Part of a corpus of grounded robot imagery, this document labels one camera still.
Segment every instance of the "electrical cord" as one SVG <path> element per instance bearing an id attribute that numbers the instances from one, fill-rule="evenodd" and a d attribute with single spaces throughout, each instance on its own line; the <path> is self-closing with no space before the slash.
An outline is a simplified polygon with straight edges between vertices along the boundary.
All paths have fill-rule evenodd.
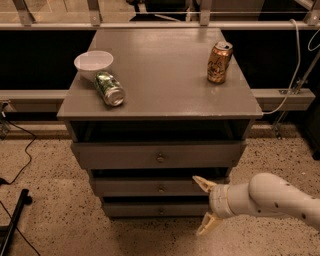
<path id="1" fill-rule="evenodd" d="M 318 49 L 320 47 L 320 44 L 318 44 L 316 47 L 311 49 L 311 43 L 312 43 L 313 39 L 315 38 L 315 36 L 319 33 L 319 31 L 320 31 L 320 29 L 318 29 L 318 31 L 316 33 L 314 33 L 314 35 L 311 37 L 311 39 L 310 39 L 310 41 L 308 43 L 308 50 L 310 52 L 313 52 L 314 50 L 316 50 L 316 49 Z"/>
<path id="2" fill-rule="evenodd" d="M 6 106 L 5 104 L 2 104 L 2 112 L 4 111 L 5 106 Z M 16 124 L 13 124 L 12 122 L 10 122 L 10 121 L 7 120 L 7 119 L 5 119 L 5 121 L 8 122 L 9 124 L 11 124 L 12 126 L 14 126 L 14 127 L 18 128 L 18 129 L 20 129 L 20 130 L 22 130 L 22 131 L 30 134 L 30 135 L 32 136 L 32 140 L 28 143 L 28 145 L 27 145 L 27 146 L 25 147 L 25 149 L 24 149 L 24 152 L 25 152 L 25 153 L 28 155 L 28 157 L 29 157 L 28 162 L 20 169 L 20 171 L 18 172 L 18 174 L 14 177 L 14 179 L 13 179 L 11 182 L 8 182 L 8 181 L 6 181 L 5 179 L 0 178 L 0 186 L 1 186 L 2 184 L 4 184 L 4 185 L 12 185 L 12 184 L 17 180 L 17 178 L 20 176 L 20 174 L 23 172 L 23 170 L 31 163 L 31 161 L 32 161 L 32 156 L 29 154 L 28 148 L 29 148 L 29 147 L 31 146 L 31 144 L 37 139 L 37 136 L 36 136 L 35 134 L 33 134 L 32 132 L 30 132 L 30 131 L 28 131 L 28 130 L 26 130 L 26 129 L 24 129 L 24 128 L 16 125 Z"/>
<path id="3" fill-rule="evenodd" d="M 275 113 L 275 112 L 277 112 L 278 110 L 281 109 L 281 107 L 282 107 L 283 104 L 287 101 L 287 99 L 288 99 L 288 97 L 289 97 L 290 90 L 291 90 L 291 88 L 292 88 L 292 86 L 293 86 L 294 79 L 296 78 L 297 73 L 298 73 L 298 70 L 299 70 L 299 68 L 300 68 L 301 52 L 300 52 L 299 28 L 298 28 L 298 25 L 297 25 L 297 23 L 296 23 L 296 21 L 295 21 L 294 19 L 291 19 L 290 22 L 293 23 L 293 25 L 294 25 L 295 28 L 296 28 L 298 63 L 297 63 L 297 66 L 296 66 L 296 70 L 295 70 L 295 72 L 294 72 L 294 74 L 293 74 L 293 76 L 292 76 L 292 79 L 291 79 L 290 85 L 289 85 L 289 87 L 288 87 L 288 92 L 287 92 L 286 96 L 284 97 L 284 99 L 282 100 L 282 102 L 280 103 L 280 105 L 279 105 L 276 109 L 274 109 L 274 110 L 272 110 L 272 111 L 270 111 L 270 112 L 263 112 L 264 115 L 271 115 L 271 114 L 273 114 L 273 113 Z"/>
<path id="4" fill-rule="evenodd" d="M 9 211 L 7 210 L 7 208 L 4 206 L 4 204 L 0 201 L 0 204 L 2 206 L 2 208 L 5 210 L 5 212 L 8 214 L 8 216 L 10 217 L 10 220 L 12 221 L 12 216 L 9 213 Z M 19 230 L 18 227 L 16 227 L 16 230 L 19 232 L 19 234 L 21 235 L 21 237 L 23 238 L 23 240 L 35 251 L 35 253 L 37 255 L 40 256 L 40 253 L 37 251 L 37 249 L 27 240 L 27 238 L 22 234 L 22 232 Z"/>

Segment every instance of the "white bowl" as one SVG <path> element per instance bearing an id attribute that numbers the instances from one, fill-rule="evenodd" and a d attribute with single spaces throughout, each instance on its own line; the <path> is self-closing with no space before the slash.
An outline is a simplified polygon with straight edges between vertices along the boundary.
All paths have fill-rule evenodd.
<path id="1" fill-rule="evenodd" d="M 74 60 L 80 75 L 89 81 L 94 81 L 98 71 L 111 72 L 113 56 L 104 51 L 90 51 L 79 55 Z"/>

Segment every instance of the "black wall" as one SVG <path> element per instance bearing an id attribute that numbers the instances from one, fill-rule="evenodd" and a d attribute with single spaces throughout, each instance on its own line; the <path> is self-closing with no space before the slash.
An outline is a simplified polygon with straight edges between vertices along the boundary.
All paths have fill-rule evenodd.
<path id="1" fill-rule="evenodd" d="M 95 31 L 0 31 L 0 90 L 68 89 Z"/>
<path id="2" fill-rule="evenodd" d="M 308 51 L 308 43 L 315 30 L 300 31 L 301 65 L 298 72 L 303 77 L 317 54 L 317 50 Z M 298 62 L 295 30 L 269 31 L 223 31 L 227 41 L 234 46 L 237 59 L 251 88 L 286 88 Z M 312 46 L 320 43 L 320 34 Z M 320 62 L 309 76 L 308 84 L 317 90 L 320 77 Z"/>

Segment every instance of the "crushed can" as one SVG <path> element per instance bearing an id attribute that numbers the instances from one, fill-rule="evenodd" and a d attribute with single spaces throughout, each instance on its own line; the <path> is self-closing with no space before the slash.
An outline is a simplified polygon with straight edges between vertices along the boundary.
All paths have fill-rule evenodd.
<path id="1" fill-rule="evenodd" d="M 123 103 L 125 90 L 108 72 L 98 72 L 95 76 L 94 85 L 107 105 L 118 106 Z"/>

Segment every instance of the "dresser top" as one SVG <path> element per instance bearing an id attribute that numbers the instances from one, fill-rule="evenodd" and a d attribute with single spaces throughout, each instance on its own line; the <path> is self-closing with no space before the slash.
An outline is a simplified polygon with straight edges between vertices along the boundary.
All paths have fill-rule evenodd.
<path id="1" fill-rule="evenodd" d="M 207 80 L 212 47 L 224 40 L 215 28 L 100 29 L 89 50 L 114 57 L 122 105 L 105 105 L 94 85 L 76 75 L 59 110 L 61 120 L 256 119 L 262 116 L 232 57 L 224 84 Z"/>

